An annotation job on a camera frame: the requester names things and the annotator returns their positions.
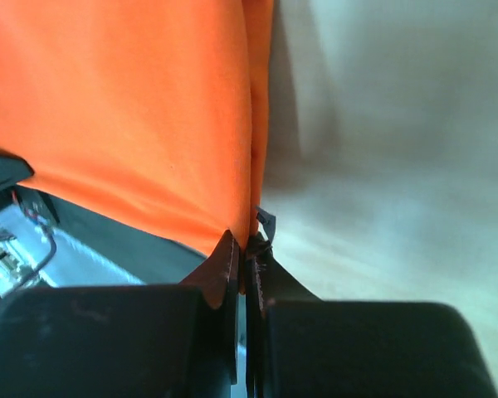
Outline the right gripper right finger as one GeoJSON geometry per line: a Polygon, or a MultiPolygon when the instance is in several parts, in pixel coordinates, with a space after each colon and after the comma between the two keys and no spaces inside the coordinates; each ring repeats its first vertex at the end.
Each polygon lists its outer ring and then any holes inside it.
{"type": "Polygon", "coordinates": [[[250,397],[497,396],[455,308],[318,298],[275,259],[275,216],[256,218],[244,266],[250,397]]]}

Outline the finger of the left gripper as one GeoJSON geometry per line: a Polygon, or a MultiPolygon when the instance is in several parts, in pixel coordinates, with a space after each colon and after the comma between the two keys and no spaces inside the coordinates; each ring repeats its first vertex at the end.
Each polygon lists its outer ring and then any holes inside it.
{"type": "Polygon", "coordinates": [[[0,154],[0,192],[33,174],[33,169],[24,159],[0,154]]]}

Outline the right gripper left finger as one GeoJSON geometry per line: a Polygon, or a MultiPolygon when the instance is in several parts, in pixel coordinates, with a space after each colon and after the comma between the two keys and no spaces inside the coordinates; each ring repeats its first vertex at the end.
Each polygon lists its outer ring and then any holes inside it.
{"type": "Polygon", "coordinates": [[[228,397],[240,247],[178,284],[22,289],[0,301],[0,397],[228,397]]]}

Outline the orange t shirt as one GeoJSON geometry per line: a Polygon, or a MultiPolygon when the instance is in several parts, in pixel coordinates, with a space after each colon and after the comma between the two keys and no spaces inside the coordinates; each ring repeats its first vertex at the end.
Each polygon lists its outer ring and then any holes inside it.
{"type": "Polygon", "coordinates": [[[27,187],[210,254],[257,230],[271,1],[0,1],[0,153],[27,187]]]}

